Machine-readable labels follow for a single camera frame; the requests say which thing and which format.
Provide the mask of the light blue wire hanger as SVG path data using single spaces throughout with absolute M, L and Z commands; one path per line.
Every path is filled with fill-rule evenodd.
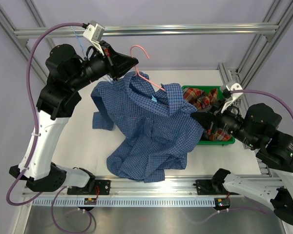
M 77 33 L 76 33 L 76 31 L 75 31 L 75 28 L 74 28 L 73 26 L 71 26 L 71 29 L 72 29 L 72 31 L 73 31 L 73 33 L 74 33 L 74 35 L 75 35 L 75 37 L 76 37 L 76 39 L 77 39 L 77 41 L 78 41 L 80 47 L 81 47 L 81 51 L 82 51 L 82 54 L 83 54 L 83 58 L 86 59 L 87 56 L 86 56 L 86 54 L 85 54 L 85 49 L 84 49 L 83 43 L 82 43 L 82 41 L 81 41 L 81 37 L 77 35 Z M 103 76 L 103 79 L 104 79 L 105 81 L 109 82 L 109 83 L 112 83 L 112 79 L 111 79 L 111 78 L 108 78 L 107 75 Z

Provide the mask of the brown red plaid shirt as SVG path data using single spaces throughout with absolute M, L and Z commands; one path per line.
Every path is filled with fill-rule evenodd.
M 207 110 L 218 100 L 218 89 L 213 88 L 206 92 L 195 87 L 186 87 L 183 90 L 184 99 L 191 105 L 195 106 L 197 110 Z M 224 131 L 218 129 L 215 133 L 211 130 L 205 131 L 201 137 L 203 141 L 229 141 L 231 136 Z

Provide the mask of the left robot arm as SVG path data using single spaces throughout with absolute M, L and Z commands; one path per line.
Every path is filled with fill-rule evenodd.
M 38 133 L 32 136 L 38 139 L 33 156 L 26 165 L 31 151 L 28 149 L 22 162 L 9 169 L 11 176 L 25 180 L 33 192 L 54 192 L 67 186 L 88 195 L 95 189 L 91 172 L 56 165 L 52 157 L 65 125 L 82 99 L 79 90 L 105 75 L 117 80 L 139 63 L 135 57 L 117 53 L 103 40 L 99 45 L 102 53 L 90 46 L 92 55 L 81 58 L 73 46 L 61 44 L 51 50 L 46 60 L 49 76 L 36 104 L 39 124 Z

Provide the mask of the blue checked shirt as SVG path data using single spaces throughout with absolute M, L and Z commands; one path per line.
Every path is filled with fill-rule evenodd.
M 145 183 L 165 179 L 165 170 L 183 170 L 203 127 L 191 117 L 196 108 L 185 101 L 180 84 L 154 90 L 145 73 L 128 72 L 118 81 L 101 81 L 91 99 L 97 107 L 92 127 L 125 136 L 107 157 L 108 170 Z

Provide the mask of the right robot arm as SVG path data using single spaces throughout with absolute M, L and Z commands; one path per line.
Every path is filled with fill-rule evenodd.
M 230 110 L 220 112 L 222 102 L 208 111 L 197 111 L 191 117 L 203 127 L 222 130 L 256 150 L 255 156 L 275 172 L 284 186 L 272 188 L 219 169 L 211 179 L 214 192 L 244 195 L 270 208 L 282 221 L 293 225 L 293 136 L 277 128 L 282 117 L 264 103 L 252 105 L 245 117 Z

